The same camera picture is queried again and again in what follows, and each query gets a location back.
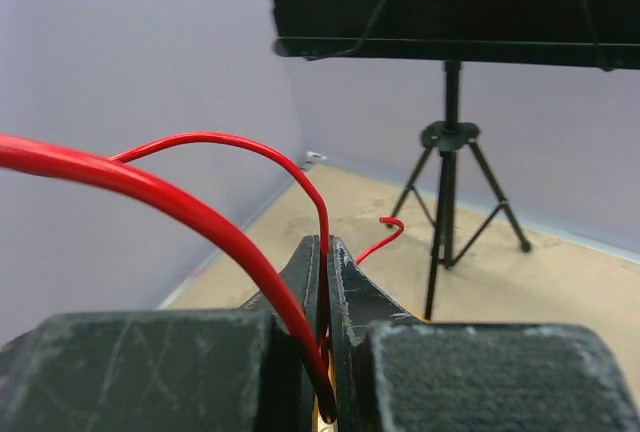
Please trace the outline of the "yellow plastic bin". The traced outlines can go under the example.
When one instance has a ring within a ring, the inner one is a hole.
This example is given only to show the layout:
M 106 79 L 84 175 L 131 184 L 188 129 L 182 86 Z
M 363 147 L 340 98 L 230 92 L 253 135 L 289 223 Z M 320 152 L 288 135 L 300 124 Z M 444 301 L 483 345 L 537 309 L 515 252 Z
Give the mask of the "yellow plastic bin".
M 357 295 L 355 298 L 348 301 L 350 305 L 356 307 L 357 312 L 364 314 L 362 327 L 366 327 L 373 321 L 399 321 L 406 323 L 428 323 L 427 319 L 420 316 L 416 316 L 408 309 L 402 307 L 399 303 L 395 302 L 391 297 L 385 294 L 374 295 L 371 298 L 365 298 L 363 295 Z M 241 309 L 271 309 L 272 306 L 269 301 L 264 297 L 261 292 L 257 292 L 241 306 Z M 332 338 L 331 338 L 331 325 L 320 326 L 320 335 L 318 339 L 318 351 L 323 361 L 323 367 L 327 373 L 327 378 L 331 384 L 332 394 L 336 391 L 336 379 L 335 379 L 335 353 L 332 352 Z M 303 405 L 302 418 L 307 419 L 313 417 L 311 431 L 318 431 L 320 423 L 324 421 L 320 404 L 321 401 L 317 396 L 316 390 L 313 390 L 313 412 L 307 412 L 306 409 L 309 405 Z

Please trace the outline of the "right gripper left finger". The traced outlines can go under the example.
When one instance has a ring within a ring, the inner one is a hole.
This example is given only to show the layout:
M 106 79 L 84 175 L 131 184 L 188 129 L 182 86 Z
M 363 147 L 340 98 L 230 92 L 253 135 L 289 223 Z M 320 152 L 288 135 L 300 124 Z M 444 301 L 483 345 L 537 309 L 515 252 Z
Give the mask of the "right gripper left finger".
M 1 355 L 5 431 L 310 431 L 314 408 L 262 293 L 227 309 L 56 315 Z

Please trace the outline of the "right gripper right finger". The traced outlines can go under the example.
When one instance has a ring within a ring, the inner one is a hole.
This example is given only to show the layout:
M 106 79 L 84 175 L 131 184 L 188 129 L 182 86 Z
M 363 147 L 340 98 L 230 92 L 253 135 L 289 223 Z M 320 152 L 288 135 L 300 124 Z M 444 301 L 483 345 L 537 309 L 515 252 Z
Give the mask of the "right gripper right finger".
M 553 323 L 427 323 L 332 238 L 328 281 L 341 431 L 635 431 L 610 349 Z

